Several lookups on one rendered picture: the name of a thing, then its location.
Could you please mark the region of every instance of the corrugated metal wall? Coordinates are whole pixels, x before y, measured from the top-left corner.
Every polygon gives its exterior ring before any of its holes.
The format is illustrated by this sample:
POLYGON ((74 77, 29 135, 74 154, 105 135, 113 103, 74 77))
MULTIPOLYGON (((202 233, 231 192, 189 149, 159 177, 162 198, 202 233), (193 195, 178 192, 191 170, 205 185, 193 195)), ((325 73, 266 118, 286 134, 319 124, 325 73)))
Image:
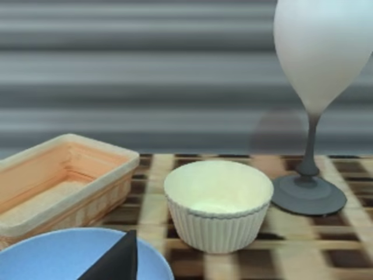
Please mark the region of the corrugated metal wall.
MULTIPOLYGON (((141 152, 302 151, 307 122, 274 52, 275 1, 8 2, 0 156, 66 132, 141 152)), ((372 102, 373 60, 324 115, 318 152, 370 152, 372 102)))

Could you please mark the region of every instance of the gray stem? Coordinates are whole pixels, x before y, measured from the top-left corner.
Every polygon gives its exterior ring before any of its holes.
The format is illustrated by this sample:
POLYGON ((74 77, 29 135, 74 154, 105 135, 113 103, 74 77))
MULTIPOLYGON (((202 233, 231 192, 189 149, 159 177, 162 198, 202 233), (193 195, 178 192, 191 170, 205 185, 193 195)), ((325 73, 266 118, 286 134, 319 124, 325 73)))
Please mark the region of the gray stem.
POLYGON ((296 168, 296 171, 304 177, 317 176, 320 170, 317 168, 314 158, 315 140, 316 140, 316 128, 319 123, 321 114, 314 115, 308 114, 308 139, 305 155, 301 164, 296 168))

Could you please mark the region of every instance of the wooden table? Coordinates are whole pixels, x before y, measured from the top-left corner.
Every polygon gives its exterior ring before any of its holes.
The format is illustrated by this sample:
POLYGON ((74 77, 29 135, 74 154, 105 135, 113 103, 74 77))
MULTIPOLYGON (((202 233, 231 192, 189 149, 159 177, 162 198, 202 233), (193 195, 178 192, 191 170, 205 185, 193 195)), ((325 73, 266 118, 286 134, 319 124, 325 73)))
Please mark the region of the wooden table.
POLYGON ((321 175, 348 197, 337 215, 307 218, 271 207, 257 240, 233 254, 209 255, 178 237, 163 195, 175 167, 224 158, 271 178, 290 174, 296 156, 142 155, 126 202, 97 224, 138 230, 170 263, 176 280, 372 280, 373 156, 317 156, 321 175))

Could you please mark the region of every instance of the blue plate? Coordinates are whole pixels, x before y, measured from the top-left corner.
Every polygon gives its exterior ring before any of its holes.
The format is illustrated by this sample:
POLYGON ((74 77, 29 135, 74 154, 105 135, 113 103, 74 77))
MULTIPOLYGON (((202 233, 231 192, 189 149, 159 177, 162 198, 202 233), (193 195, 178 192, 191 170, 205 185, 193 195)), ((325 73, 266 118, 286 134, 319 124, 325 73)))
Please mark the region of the blue plate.
MULTIPOLYGON (((117 230, 82 227, 32 237, 0 251, 0 279, 78 279, 123 235, 117 230)), ((164 257, 141 239, 138 280, 174 280, 164 257)))

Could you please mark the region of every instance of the goblet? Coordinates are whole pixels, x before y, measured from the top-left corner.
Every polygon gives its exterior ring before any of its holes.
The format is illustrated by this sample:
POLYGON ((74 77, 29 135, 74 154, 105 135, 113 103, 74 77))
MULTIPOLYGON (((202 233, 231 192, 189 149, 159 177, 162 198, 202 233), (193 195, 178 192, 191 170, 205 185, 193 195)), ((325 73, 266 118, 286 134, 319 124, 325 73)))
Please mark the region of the goblet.
POLYGON ((274 180, 272 202, 302 215, 326 215, 346 204, 335 185, 318 177, 316 126, 322 113, 359 75, 372 53, 371 0, 279 0, 277 56, 308 115, 305 155, 297 175, 274 180))

